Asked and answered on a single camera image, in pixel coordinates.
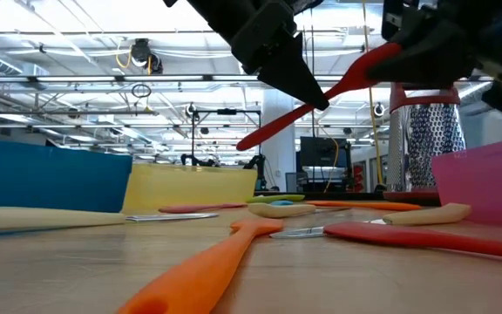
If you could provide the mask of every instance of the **orange handle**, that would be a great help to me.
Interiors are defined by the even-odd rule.
[[[307,203],[320,207],[355,207],[384,210],[416,210],[422,208],[419,205],[396,202],[307,201]]]
[[[231,227],[237,230],[235,234],[154,279],[118,314],[209,313],[232,280],[251,241],[282,230],[282,221],[244,220]]]

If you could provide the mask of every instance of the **blue object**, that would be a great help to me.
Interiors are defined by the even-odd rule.
[[[132,158],[0,141],[0,206],[118,213]]]
[[[293,205],[294,203],[292,201],[273,201],[270,203],[270,205],[274,206],[288,206],[288,205]]]

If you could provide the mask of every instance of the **white column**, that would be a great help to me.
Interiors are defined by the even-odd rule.
[[[294,110],[295,100],[291,96],[275,89],[264,91],[262,105],[262,123],[268,122]],[[276,185],[281,192],[286,192],[286,173],[295,172],[295,127],[288,126],[277,135],[262,144],[262,153],[267,158],[265,177],[268,188]],[[275,182],[272,182],[270,170]]]

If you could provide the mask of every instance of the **red handle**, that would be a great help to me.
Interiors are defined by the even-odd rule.
[[[239,151],[244,151],[261,144],[263,141],[270,139],[272,136],[294,123],[297,119],[300,119],[307,113],[313,111],[313,109],[315,108],[312,105],[301,105],[299,108],[296,108],[291,112],[284,114],[280,118],[255,130],[243,138],[243,140],[241,140],[235,148]]]
[[[342,76],[340,81],[326,91],[324,95],[327,99],[333,99],[335,96],[340,95],[343,92],[368,88],[375,85],[378,82],[369,80],[366,76],[368,69],[372,65],[376,65],[387,58],[396,56],[401,50],[402,46],[399,44],[387,43],[373,49],[372,51],[364,53],[349,67],[348,71]],[[305,114],[311,112],[313,109],[314,107],[312,105],[306,104],[274,121],[271,121],[267,125],[246,136],[237,144],[236,149],[244,151],[261,144],[263,141],[270,139],[285,127],[294,123],[297,119],[300,119]]]
[[[464,252],[502,256],[502,242],[462,235],[451,235],[416,227],[398,227],[365,222],[341,222],[324,227],[331,236],[383,244],[454,249]]]

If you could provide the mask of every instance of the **ceiling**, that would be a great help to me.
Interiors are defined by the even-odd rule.
[[[70,147],[89,149],[92,144],[99,143],[102,144],[99,149],[111,153],[135,154],[145,160],[160,154],[161,160],[177,160],[181,154],[191,151],[191,127],[187,127],[191,120],[185,113],[189,104],[197,110],[261,110],[269,106],[264,103],[265,85],[259,84],[254,77],[232,77],[243,72],[232,57],[229,45],[211,31],[206,21],[185,1],[168,9],[159,0],[107,0],[105,5],[92,0],[37,0],[30,1],[33,11],[20,4],[24,1],[0,0],[0,60],[20,69],[22,75],[71,78],[43,82],[43,90],[0,81],[0,111],[56,112],[77,108],[123,113],[113,116],[86,114],[76,119],[66,115],[8,119],[9,116],[2,118],[0,115],[0,124],[143,126],[118,127],[118,130],[128,129],[119,133],[111,131],[110,127],[97,126],[80,130],[47,127],[43,131]],[[365,6],[370,48],[384,42],[380,36],[382,7],[382,1],[367,1]],[[361,55],[360,49],[366,44],[361,1],[327,0],[314,10],[298,15],[295,21],[298,29],[304,30],[307,47],[304,57],[309,68],[319,79],[331,76],[322,83],[323,88],[328,89]],[[146,75],[146,70],[133,63],[124,68],[117,60],[127,63],[129,46],[135,38],[150,39],[153,52],[164,66],[164,81],[142,82],[152,91],[149,97],[133,96],[132,88],[140,84],[135,81],[87,82],[73,77],[137,75],[145,79],[142,76]],[[229,77],[223,81],[194,81],[191,76],[195,75]],[[473,85],[458,84],[458,89]],[[387,106],[389,94],[389,85],[378,85],[372,90],[373,102]],[[368,140],[369,129],[358,127],[353,129],[353,134],[344,135],[342,126],[370,125],[369,103],[369,90],[347,92],[333,99],[327,111],[317,112],[315,119],[321,125],[338,125],[326,128],[331,136]],[[153,114],[139,114],[145,110]],[[255,129],[256,117],[256,114],[208,115],[200,126],[230,124],[232,127],[209,127],[208,134],[197,132],[200,144],[197,157],[212,155],[227,164],[250,159],[256,153],[254,149],[239,153],[234,144]],[[385,125],[387,120],[388,113],[378,123]],[[297,139],[312,133],[310,116],[297,123]]]

